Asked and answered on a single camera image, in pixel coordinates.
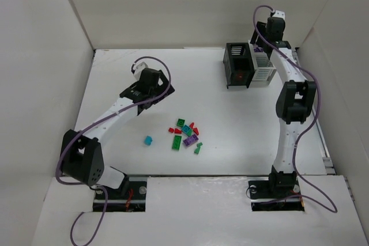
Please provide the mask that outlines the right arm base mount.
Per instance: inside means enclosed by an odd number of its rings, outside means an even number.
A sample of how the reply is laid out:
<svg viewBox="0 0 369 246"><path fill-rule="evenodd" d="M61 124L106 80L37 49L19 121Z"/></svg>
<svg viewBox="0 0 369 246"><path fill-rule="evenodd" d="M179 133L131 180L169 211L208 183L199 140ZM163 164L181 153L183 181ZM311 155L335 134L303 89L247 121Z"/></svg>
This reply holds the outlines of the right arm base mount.
<svg viewBox="0 0 369 246"><path fill-rule="evenodd" d="M250 180L246 196L252 211L305 211L298 181L272 191L267 180Z"/></svg>

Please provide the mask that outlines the small cyan lego block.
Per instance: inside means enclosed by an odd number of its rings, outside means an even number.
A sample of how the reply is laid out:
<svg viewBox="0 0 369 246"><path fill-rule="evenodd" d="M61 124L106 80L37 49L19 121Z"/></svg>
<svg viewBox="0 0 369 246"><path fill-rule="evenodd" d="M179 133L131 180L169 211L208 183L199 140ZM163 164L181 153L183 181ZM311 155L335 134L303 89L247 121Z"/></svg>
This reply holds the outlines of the small cyan lego block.
<svg viewBox="0 0 369 246"><path fill-rule="evenodd" d="M144 144L147 146L150 146L153 142L153 139L151 136L146 136L146 138L144 139Z"/></svg>

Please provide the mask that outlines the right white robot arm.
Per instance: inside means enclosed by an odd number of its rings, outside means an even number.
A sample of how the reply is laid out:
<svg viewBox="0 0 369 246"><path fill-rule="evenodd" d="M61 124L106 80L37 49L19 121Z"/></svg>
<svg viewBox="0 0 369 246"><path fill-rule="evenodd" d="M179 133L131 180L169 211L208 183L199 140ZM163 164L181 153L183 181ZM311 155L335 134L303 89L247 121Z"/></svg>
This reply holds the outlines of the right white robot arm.
<svg viewBox="0 0 369 246"><path fill-rule="evenodd" d="M276 102L276 114L280 123L277 155L267 180L252 180L249 184L253 200L285 198L298 184L296 170L296 141L305 127L312 111L317 91L314 81L308 81L293 60L291 46L283 40L285 20L273 15L259 31L261 23L255 25L255 33L261 46L275 66L283 87Z"/></svg>

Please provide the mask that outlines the purple paw print lego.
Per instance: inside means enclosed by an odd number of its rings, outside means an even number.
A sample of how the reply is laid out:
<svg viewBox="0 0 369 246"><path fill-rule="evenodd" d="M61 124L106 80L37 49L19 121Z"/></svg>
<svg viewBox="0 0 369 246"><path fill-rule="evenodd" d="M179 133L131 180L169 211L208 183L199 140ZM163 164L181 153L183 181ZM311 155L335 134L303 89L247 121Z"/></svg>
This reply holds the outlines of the purple paw print lego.
<svg viewBox="0 0 369 246"><path fill-rule="evenodd" d="M263 48L262 48L262 47L260 47L260 46L256 46L256 45L254 45L254 46L253 46L253 51L254 51L255 53L263 53Z"/></svg>

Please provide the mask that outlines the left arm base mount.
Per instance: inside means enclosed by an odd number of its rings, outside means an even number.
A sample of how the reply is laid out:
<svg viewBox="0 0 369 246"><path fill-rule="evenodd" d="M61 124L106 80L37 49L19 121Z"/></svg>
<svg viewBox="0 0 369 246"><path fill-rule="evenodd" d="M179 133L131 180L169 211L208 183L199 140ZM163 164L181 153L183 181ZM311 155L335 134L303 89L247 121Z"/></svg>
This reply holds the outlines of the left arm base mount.
<svg viewBox="0 0 369 246"><path fill-rule="evenodd" d="M107 187L108 201L106 212L135 213L145 212L147 179L131 178L122 189Z"/></svg>

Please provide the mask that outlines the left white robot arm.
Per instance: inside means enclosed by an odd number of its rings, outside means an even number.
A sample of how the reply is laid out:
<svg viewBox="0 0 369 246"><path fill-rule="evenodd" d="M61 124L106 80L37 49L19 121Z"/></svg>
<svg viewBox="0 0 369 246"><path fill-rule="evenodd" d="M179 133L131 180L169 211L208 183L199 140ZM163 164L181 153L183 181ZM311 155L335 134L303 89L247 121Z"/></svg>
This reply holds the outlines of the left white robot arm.
<svg viewBox="0 0 369 246"><path fill-rule="evenodd" d="M103 148L124 124L139 116L171 93L171 73L145 67L137 80L123 90L113 105L89 126L64 134L61 156L55 172L72 177L75 185L105 186L117 190L127 176L106 166Z"/></svg>

